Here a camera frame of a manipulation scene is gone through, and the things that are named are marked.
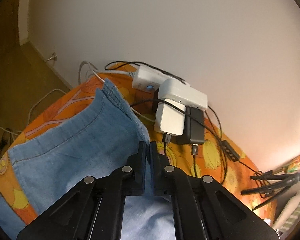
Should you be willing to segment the light blue denim pants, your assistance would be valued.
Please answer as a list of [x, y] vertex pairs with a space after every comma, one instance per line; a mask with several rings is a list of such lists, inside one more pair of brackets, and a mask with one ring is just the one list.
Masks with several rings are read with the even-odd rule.
[[[138, 151], [139, 141], [149, 143], [146, 127], [117, 87], [105, 79], [83, 111], [10, 148], [5, 166], [0, 163], [0, 175], [11, 164], [21, 186], [17, 196], [27, 199], [25, 204], [34, 208], [35, 219], [84, 177], [108, 176], [125, 165], [128, 156]], [[175, 239], [172, 206], [167, 198], [153, 195], [148, 169], [145, 194], [126, 199], [121, 239]], [[12, 206], [0, 189], [0, 227], [10, 239], [17, 239], [26, 218]]]

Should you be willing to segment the orange floral bed sheet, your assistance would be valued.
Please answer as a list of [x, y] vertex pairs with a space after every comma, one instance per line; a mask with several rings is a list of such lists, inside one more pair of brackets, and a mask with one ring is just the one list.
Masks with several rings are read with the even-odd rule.
[[[12, 145], [23, 144], [60, 125], [88, 107], [94, 98], [95, 90], [102, 86], [101, 79], [105, 78], [109, 78], [118, 87], [119, 92], [128, 103], [151, 97], [149, 93], [133, 89], [131, 87], [132, 80], [129, 77], [113, 74], [102, 74], [101, 77], [92, 76], [88, 81], [71, 90], [36, 117], [21, 132]], [[161, 141], [162, 135], [153, 129], [154, 115], [151, 114], [151, 104], [147, 103], [138, 106], [136, 109], [138, 110], [139, 119], [149, 131], [150, 139], [157, 142], [159, 153], [166, 153], [172, 165], [183, 169], [188, 175], [208, 174], [219, 181], [224, 181], [226, 189], [250, 209], [262, 203], [263, 200], [257, 194], [241, 195], [243, 189], [254, 186], [250, 176], [256, 166], [225, 134], [222, 135], [222, 138], [227, 140], [239, 154], [240, 163], [234, 163], [230, 160], [226, 164], [223, 163], [217, 141], [209, 131], [204, 133], [205, 142], [199, 146], [198, 155], [195, 158], [191, 157], [191, 148], [188, 145], [181, 146], [170, 142], [165, 147]], [[8, 210], [17, 215], [25, 224], [29, 224], [37, 217], [37, 212], [28, 201], [13, 172], [8, 153], [4, 153], [0, 159], [0, 194], [7, 202]]]

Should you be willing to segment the black power adapter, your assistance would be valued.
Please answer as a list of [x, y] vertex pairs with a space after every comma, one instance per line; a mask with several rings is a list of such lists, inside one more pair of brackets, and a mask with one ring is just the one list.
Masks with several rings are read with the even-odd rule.
[[175, 137], [177, 145], [202, 145], [205, 141], [204, 112], [198, 108], [186, 106], [183, 134]]

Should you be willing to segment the white usb charger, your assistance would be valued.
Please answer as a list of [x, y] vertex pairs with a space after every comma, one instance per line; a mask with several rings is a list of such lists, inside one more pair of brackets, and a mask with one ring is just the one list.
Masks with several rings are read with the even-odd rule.
[[[182, 104], [182, 100], [176, 96], [164, 100], [182, 110], [186, 110], [186, 106]], [[185, 115], [166, 103], [158, 103], [155, 115], [154, 130], [158, 133], [168, 133], [171, 135], [182, 135], [184, 131]]]

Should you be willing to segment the white power strip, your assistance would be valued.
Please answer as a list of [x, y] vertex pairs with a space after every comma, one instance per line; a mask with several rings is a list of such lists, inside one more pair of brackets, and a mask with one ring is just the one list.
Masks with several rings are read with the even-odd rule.
[[140, 66], [133, 75], [132, 87], [144, 92], [157, 92], [159, 99], [170, 99], [185, 106], [207, 110], [207, 95], [159, 70]]

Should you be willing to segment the small black tripod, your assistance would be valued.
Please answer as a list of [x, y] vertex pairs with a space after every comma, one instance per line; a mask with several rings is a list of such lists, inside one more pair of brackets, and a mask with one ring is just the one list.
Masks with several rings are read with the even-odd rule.
[[253, 207], [253, 211], [266, 206], [286, 193], [292, 186], [300, 182], [300, 172], [275, 174], [257, 172], [250, 177], [257, 187], [241, 191], [242, 196], [258, 194], [264, 201]]

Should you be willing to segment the metal door stopper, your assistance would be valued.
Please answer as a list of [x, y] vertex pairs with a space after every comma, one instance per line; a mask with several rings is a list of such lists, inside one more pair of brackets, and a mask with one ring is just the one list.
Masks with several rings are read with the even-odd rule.
[[52, 53], [52, 55], [49, 58], [45, 59], [44, 62], [57, 61], [57, 58], [58, 58], [57, 54]]

